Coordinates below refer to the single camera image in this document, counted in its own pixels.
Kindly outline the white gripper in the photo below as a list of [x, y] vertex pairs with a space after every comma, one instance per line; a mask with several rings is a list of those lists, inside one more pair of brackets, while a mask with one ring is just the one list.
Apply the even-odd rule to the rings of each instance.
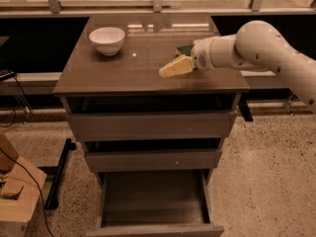
[[191, 50], [191, 56], [180, 55], [173, 61], [159, 69], [159, 75], [163, 78], [191, 73], [195, 66], [199, 70], [214, 70], [211, 59], [211, 45], [213, 38], [196, 39]]

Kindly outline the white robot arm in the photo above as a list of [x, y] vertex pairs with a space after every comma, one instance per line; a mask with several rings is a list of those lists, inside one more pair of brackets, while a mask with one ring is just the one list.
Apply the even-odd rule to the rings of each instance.
[[271, 71], [316, 113], [316, 60], [292, 47], [267, 22], [251, 21], [235, 35], [197, 39], [189, 55], [167, 63], [159, 75], [167, 78], [218, 68]]

